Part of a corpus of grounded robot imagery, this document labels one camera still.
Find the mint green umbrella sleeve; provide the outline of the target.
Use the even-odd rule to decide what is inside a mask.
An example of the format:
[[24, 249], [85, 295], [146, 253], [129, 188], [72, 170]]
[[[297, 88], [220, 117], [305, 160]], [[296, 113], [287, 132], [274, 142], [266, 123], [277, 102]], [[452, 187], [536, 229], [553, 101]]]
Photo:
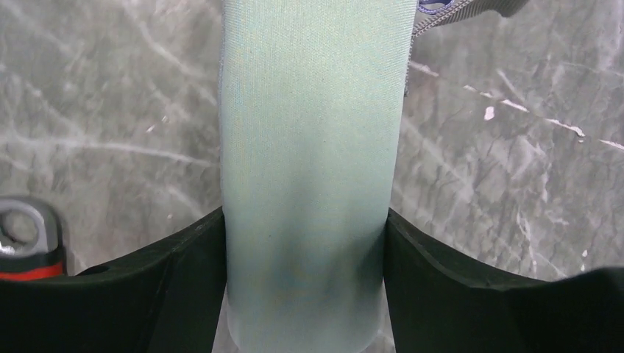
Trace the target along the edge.
[[225, 1], [219, 80], [227, 321], [243, 352], [361, 352], [415, 1]]

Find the lilac folding umbrella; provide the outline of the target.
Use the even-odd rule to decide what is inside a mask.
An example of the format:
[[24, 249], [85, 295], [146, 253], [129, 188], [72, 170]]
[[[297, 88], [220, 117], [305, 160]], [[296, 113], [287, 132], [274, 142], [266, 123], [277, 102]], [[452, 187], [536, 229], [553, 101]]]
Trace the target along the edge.
[[487, 11], [495, 11], [508, 18], [520, 11], [527, 3], [528, 0], [418, 1], [416, 8], [428, 17], [414, 26], [412, 38], [419, 37], [434, 27], [463, 21]]

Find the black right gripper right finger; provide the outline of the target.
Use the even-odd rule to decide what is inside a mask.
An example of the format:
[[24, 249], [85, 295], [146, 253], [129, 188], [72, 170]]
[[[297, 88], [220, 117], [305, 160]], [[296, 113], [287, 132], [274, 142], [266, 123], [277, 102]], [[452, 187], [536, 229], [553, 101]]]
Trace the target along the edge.
[[623, 270], [546, 282], [473, 259], [395, 211], [383, 277], [398, 352], [621, 352]]

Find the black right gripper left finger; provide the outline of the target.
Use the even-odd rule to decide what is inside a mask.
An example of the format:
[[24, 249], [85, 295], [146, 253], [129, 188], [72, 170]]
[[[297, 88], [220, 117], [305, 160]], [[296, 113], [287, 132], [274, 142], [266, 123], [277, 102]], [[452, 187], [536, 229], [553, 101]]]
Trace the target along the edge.
[[210, 352], [227, 281], [224, 216], [74, 276], [1, 282], [3, 352]]

